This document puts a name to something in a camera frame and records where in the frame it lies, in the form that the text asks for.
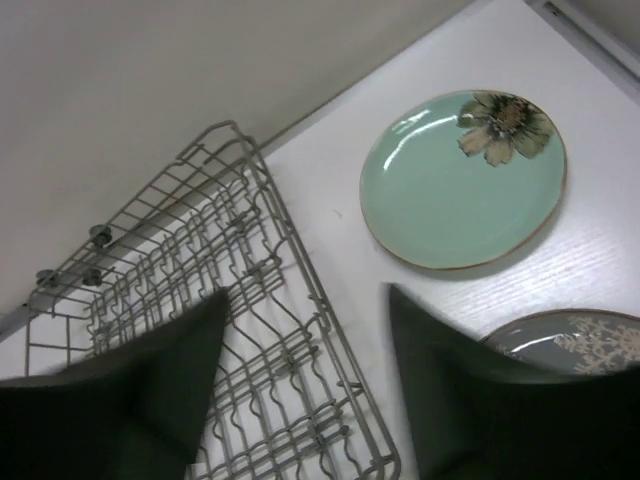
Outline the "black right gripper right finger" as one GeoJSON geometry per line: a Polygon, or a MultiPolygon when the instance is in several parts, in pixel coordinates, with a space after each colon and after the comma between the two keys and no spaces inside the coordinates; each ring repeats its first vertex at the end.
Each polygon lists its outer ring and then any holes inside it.
{"type": "Polygon", "coordinates": [[[639,369],[562,374],[506,356],[388,287],[422,479],[635,479],[639,369]]]}

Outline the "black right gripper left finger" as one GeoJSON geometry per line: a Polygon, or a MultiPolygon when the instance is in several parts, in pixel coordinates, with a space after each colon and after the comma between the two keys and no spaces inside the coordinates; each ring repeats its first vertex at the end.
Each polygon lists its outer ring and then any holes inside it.
{"type": "Polygon", "coordinates": [[[229,311],[220,290],[106,353],[2,381],[2,478],[185,478],[229,311]]]}

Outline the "grey reindeer snowflake plate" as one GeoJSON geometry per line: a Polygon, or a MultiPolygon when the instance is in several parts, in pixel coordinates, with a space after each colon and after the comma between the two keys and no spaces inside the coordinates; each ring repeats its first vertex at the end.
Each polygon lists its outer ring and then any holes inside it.
{"type": "Polygon", "coordinates": [[[563,373],[609,374],[639,364],[639,318],[597,309],[549,310],[513,320],[483,342],[563,373]]]}

